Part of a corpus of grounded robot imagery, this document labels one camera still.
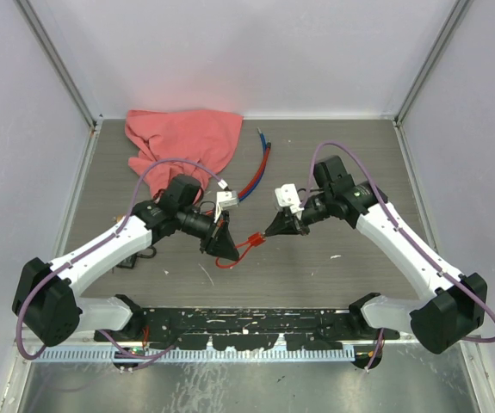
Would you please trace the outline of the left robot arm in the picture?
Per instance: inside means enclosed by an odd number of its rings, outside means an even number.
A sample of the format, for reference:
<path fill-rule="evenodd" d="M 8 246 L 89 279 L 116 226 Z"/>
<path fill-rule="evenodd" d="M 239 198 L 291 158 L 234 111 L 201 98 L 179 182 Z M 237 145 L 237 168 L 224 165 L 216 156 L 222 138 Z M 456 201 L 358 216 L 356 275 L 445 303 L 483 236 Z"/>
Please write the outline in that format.
<path fill-rule="evenodd" d="M 86 299 L 86 289 L 130 256 L 180 231 L 200 241 L 210 256 L 236 261 L 239 253 L 228 229 L 228 207 L 238 204 L 229 188 L 218 192 L 213 214 L 195 206 L 201 184 L 178 175 L 157 200 L 133 206 L 130 215 L 71 253 L 43 262 L 27 262 L 16 289 L 12 311 L 48 347 L 79 331 L 111 330 L 125 341 L 141 336 L 145 314 L 125 295 Z"/>

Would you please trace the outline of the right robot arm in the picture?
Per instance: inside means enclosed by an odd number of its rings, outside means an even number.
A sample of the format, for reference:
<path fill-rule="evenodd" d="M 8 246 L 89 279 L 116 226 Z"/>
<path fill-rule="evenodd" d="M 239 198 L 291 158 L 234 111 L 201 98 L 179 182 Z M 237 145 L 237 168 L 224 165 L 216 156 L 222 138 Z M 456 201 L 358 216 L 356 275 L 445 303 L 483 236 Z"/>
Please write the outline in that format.
<path fill-rule="evenodd" d="M 277 215 L 267 237 L 309 233 L 329 218 L 346 221 L 373 242 L 410 282 L 415 299 L 369 293 L 349 306 L 349 327 L 367 339 L 378 329 L 413 334 L 431 353 L 440 354 L 468 338 L 484 322 L 487 284 L 477 273 L 463 274 L 445 262 L 400 217 L 370 182 L 355 183 L 338 156 L 316 163 L 319 191 L 301 201 L 293 183 L 275 189 Z"/>

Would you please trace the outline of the red cable padlock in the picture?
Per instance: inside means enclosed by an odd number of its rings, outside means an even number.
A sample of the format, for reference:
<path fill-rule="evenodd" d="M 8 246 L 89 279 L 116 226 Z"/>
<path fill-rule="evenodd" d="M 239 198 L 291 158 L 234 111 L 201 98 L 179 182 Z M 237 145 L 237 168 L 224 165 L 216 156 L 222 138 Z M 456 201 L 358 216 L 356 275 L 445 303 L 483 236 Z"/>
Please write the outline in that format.
<path fill-rule="evenodd" d="M 266 237 L 261 232 L 256 232 L 252 234 L 247 238 L 246 241 L 235 245 L 236 249 L 239 250 L 239 256 L 237 260 L 230 261 L 230 263 L 228 264 L 223 264 L 220 262 L 219 258 L 216 258 L 215 259 L 216 267 L 220 269 L 229 269 L 235 267 L 244 259 L 244 257 L 250 252 L 250 250 L 260 246 L 265 241 L 266 241 Z"/>

